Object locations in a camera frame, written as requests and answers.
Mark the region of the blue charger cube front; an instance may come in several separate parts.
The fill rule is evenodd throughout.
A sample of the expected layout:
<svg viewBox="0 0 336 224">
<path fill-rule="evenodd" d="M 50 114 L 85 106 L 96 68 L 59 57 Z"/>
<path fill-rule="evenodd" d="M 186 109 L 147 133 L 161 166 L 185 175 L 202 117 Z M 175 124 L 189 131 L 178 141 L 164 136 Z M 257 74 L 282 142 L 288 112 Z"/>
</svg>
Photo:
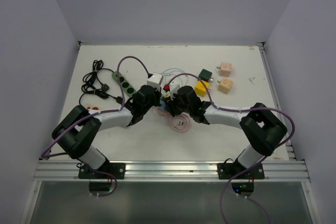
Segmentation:
<svg viewBox="0 0 336 224">
<path fill-rule="evenodd" d="M 161 111 L 166 111 L 167 110 L 166 104 L 164 103 L 164 101 L 160 101 L 160 107 L 159 107 L 159 109 Z"/>
</svg>

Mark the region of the pink round charging base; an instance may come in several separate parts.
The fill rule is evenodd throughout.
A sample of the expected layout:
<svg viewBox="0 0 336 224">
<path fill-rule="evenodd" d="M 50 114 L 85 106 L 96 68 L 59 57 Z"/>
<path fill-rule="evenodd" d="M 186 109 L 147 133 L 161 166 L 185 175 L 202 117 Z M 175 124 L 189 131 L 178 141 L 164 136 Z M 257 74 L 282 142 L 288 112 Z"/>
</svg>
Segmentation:
<svg viewBox="0 0 336 224">
<path fill-rule="evenodd" d="M 165 109 L 165 107 L 159 106 L 156 107 L 155 110 L 160 116 L 171 116 L 171 114 Z"/>
</svg>

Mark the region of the yellow cube adapter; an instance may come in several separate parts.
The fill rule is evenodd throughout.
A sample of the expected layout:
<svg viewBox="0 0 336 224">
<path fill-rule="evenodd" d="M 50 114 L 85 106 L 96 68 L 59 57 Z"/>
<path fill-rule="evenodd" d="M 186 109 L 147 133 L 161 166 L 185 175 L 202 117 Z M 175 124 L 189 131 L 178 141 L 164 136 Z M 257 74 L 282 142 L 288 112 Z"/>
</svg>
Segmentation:
<svg viewBox="0 0 336 224">
<path fill-rule="evenodd" d="M 194 90 L 195 93 L 200 96 L 200 97 L 204 97 L 206 95 L 206 89 L 208 89 L 209 87 L 209 83 L 206 81 L 198 81 Z"/>
</svg>

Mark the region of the green power strip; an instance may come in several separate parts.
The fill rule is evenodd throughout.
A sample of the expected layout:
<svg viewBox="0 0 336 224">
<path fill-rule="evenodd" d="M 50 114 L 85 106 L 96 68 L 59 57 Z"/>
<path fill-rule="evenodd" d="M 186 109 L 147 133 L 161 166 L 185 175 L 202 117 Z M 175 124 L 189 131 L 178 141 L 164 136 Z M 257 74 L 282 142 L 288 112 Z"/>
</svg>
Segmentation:
<svg viewBox="0 0 336 224">
<path fill-rule="evenodd" d="M 121 84 L 124 94 L 127 95 L 129 98 L 133 97 L 133 95 L 137 92 L 136 89 L 121 73 L 115 71 L 111 74 L 111 77 L 116 82 L 116 84 Z"/>
</svg>

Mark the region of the dark green cube adapter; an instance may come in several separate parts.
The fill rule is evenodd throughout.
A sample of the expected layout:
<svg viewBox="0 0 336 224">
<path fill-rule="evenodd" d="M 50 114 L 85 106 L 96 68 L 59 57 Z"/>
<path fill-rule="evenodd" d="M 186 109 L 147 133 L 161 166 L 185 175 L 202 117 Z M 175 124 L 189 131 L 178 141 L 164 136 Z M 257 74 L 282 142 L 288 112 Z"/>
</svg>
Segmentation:
<svg viewBox="0 0 336 224">
<path fill-rule="evenodd" d="M 202 69 L 198 75 L 198 77 L 205 81 L 205 82 L 213 82 L 213 78 L 212 78 L 212 72 L 206 70 L 206 69 Z"/>
</svg>

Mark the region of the beige cube adapter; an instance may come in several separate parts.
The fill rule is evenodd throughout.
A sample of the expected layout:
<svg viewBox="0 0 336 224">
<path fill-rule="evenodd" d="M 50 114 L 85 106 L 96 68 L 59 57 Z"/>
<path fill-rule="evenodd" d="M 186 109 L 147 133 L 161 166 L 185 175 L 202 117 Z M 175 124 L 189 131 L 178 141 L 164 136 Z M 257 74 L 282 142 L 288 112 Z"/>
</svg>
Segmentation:
<svg viewBox="0 0 336 224">
<path fill-rule="evenodd" d="M 231 90 L 232 86 L 233 86 L 233 81 L 224 77 L 221 81 L 217 80 L 217 90 L 224 93 L 224 94 L 228 94 L 229 91 Z"/>
</svg>

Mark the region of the pink cube adapter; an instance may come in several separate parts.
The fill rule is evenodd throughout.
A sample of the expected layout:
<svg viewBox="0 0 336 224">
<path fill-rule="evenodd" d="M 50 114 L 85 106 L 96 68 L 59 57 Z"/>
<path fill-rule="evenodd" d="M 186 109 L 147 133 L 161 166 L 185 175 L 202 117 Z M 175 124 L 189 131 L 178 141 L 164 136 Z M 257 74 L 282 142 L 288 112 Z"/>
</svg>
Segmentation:
<svg viewBox="0 0 336 224">
<path fill-rule="evenodd" d="M 232 69 L 233 66 L 229 62 L 221 62 L 220 65 L 216 67 L 218 74 L 222 77 L 229 77 Z"/>
</svg>

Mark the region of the beige power strip red sockets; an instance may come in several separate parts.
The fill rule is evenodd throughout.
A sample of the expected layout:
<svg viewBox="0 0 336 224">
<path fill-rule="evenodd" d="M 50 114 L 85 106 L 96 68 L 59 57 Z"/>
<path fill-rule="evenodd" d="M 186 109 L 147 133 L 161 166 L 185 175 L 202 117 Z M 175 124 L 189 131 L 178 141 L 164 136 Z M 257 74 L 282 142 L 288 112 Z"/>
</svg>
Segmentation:
<svg viewBox="0 0 336 224">
<path fill-rule="evenodd" d="M 100 108 L 96 105 L 92 105 L 92 104 L 85 104 L 85 108 L 87 110 L 100 110 Z"/>
</svg>

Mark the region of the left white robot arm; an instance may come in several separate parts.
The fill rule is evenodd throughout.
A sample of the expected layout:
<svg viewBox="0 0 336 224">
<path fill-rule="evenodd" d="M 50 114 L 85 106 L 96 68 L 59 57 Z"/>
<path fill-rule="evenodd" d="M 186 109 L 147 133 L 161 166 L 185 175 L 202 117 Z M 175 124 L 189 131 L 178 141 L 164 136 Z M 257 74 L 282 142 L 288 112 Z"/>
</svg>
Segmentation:
<svg viewBox="0 0 336 224">
<path fill-rule="evenodd" d="M 99 131 L 113 127 L 128 127 L 140 122 L 153 106 L 160 105 L 161 89 L 143 85 L 121 110 L 87 110 L 74 107 L 52 132 L 52 139 L 72 159 L 90 167 L 97 178 L 109 172 L 108 159 L 92 146 Z"/>
</svg>

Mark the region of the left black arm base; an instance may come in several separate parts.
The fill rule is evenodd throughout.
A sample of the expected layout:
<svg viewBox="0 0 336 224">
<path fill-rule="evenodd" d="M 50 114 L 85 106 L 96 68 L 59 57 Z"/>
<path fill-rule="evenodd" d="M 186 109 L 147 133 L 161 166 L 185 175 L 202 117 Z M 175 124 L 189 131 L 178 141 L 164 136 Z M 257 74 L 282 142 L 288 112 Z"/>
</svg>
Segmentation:
<svg viewBox="0 0 336 224">
<path fill-rule="evenodd" d="M 90 167 L 84 162 L 76 165 L 79 168 L 79 179 L 106 179 L 107 182 L 90 182 L 89 192 L 92 196 L 101 198 L 110 196 L 118 186 L 118 180 L 124 179 L 126 164 L 122 162 L 105 162 L 97 169 Z"/>
</svg>

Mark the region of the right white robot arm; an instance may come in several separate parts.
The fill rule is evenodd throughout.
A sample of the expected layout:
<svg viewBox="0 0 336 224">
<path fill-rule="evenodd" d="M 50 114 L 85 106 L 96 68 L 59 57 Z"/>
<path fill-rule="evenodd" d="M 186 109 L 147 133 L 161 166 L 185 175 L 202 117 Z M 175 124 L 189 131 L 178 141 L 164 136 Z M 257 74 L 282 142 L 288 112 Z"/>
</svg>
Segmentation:
<svg viewBox="0 0 336 224">
<path fill-rule="evenodd" d="M 200 124 L 220 124 L 241 129 L 249 145 L 234 162 L 234 172 L 240 178 L 250 175 L 253 165 L 262 158 L 271 156 L 288 132 L 271 109 L 262 103 L 247 109 L 217 108 L 209 101 L 201 101 L 190 86 L 177 89 L 163 101 L 171 116 L 187 113 Z"/>
</svg>

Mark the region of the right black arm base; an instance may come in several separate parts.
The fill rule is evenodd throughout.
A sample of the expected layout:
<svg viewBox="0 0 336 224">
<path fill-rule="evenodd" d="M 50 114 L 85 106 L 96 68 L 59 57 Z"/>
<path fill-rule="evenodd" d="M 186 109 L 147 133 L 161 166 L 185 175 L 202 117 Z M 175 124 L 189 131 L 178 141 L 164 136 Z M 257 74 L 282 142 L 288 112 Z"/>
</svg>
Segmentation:
<svg viewBox="0 0 336 224">
<path fill-rule="evenodd" d="M 236 174 L 246 170 L 245 167 L 241 166 L 238 161 L 233 161 L 233 159 L 228 158 L 222 163 L 217 163 L 217 173 L 219 179 L 231 179 Z M 242 175 L 235 178 L 245 180 L 242 183 L 232 183 L 232 189 L 235 193 L 244 196 L 250 196 L 255 189 L 255 180 L 265 179 L 263 165 L 259 164 L 255 168 L 244 172 Z"/>
</svg>

